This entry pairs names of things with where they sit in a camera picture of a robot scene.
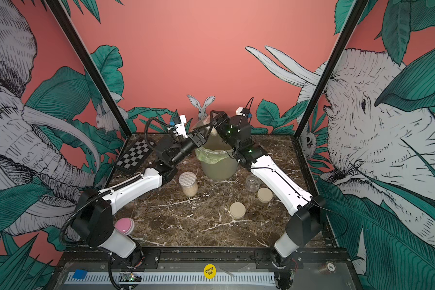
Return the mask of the pink round button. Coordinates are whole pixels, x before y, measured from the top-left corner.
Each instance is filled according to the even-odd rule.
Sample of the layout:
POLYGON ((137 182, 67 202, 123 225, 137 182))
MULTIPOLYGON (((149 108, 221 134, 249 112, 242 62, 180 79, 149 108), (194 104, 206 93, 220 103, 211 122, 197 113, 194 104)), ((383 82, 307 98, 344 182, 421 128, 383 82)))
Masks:
POLYGON ((115 229, 125 235, 131 234, 134 231, 134 228, 135 222, 130 217, 123 217, 115 223, 115 229))

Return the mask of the blue tape piece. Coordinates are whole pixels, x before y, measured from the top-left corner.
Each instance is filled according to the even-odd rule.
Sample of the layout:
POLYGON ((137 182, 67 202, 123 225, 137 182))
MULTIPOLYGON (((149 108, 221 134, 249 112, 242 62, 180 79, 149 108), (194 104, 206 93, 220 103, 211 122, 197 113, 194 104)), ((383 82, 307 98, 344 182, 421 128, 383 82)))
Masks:
POLYGON ((75 280, 84 280, 86 278, 87 274, 88 274, 87 270, 77 269, 77 270, 75 270, 72 278, 75 280))

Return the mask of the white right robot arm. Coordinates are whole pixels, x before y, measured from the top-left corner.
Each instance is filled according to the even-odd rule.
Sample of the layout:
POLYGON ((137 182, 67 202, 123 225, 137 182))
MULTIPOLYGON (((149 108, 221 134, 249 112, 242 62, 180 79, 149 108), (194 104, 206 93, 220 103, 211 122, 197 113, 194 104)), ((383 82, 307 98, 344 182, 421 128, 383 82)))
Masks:
POLYGON ((222 140, 232 147, 239 164, 263 181, 291 216, 285 232, 273 246, 274 257, 283 261, 322 231, 321 210, 325 200, 302 189, 262 146, 253 141, 247 116, 229 117, 224 111, 212 111, 210 123, 222 140))

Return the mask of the rice jar with beige lid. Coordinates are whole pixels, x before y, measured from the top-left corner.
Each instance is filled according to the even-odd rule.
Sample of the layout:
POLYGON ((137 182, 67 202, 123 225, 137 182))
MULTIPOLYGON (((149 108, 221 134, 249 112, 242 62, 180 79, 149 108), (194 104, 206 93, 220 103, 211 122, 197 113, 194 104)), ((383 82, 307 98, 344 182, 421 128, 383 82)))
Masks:
POLYGON ((261 186, 261 180, 253 174, 247 176, 245 180, 245 189, 251 193, 257 192, 261 186))

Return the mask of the yellow round sticker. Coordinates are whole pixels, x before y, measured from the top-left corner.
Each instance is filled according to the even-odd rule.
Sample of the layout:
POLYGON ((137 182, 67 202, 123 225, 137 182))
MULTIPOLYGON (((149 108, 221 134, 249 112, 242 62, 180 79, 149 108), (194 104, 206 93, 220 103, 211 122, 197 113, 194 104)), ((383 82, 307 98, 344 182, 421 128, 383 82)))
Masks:
POLYGON ((208 264, 203 270, 204 277, 208 280, 214 279, 217 273, 217 269, 213 264, 208 264))

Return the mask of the white bin with green bag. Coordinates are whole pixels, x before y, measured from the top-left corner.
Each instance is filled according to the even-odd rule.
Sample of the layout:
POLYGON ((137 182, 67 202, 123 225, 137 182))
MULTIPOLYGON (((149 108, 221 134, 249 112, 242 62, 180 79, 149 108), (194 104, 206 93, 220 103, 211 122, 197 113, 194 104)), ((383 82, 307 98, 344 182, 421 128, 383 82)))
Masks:
POLYGON ((219 137, 210 137, 204 146, 195 150, 195 155, 201 162, 204 174, 214 181, 227 180, 238 169, 239 164, 232 157, 232 147, 219 137))

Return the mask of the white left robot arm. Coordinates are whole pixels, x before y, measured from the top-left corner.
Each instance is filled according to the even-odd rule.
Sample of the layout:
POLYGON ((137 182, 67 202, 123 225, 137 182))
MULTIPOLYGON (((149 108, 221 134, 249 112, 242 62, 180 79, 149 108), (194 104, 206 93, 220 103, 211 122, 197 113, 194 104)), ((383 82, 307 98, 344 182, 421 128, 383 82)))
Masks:
POLYGON ((74 213, 60 230, 59 240, 66 247, 88 245, 139 262, 141 246, 114 226, 113 216, 141 195, 169 183, 183 159, 209 139, 210 130, 194 129, 182 140, 165 135, 156 143, 144 141, 157 158, 142 174, 101 191, 84 191, 74 213))

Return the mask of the black white checkerboard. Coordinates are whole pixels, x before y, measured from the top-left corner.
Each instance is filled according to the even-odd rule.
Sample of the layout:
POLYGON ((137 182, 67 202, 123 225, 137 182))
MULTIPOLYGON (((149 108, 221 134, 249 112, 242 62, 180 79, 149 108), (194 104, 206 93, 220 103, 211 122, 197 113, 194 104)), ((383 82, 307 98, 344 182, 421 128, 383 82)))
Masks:
POLYGON ((117 160, 115 168, 127 174, 134 174, 151 153, 152 149, 143 138, 140 138, 117 160))

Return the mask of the small green circuit board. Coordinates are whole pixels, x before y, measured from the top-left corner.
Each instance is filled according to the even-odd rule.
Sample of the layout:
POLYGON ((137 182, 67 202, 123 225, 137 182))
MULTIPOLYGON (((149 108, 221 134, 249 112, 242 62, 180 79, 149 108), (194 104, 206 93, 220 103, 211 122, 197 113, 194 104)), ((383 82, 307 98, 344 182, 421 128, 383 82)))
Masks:
POLYGON ((135 275, 134 273, 126 274, 124 273, 122 275, 122 278, 120 279, 122 283, 134 283, 134 282, 141 282, 142 277, 139 275, 135 275))

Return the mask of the jar with patterned lid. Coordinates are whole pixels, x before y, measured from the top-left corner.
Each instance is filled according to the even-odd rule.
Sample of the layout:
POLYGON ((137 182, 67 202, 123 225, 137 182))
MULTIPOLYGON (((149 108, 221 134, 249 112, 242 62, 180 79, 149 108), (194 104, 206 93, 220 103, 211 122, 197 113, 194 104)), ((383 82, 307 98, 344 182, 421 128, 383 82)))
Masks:
POLYGON ((193 172, 182 173, 179 177, 179 184, 187 197, 193 197, 198 193, 196 175, 193 172))

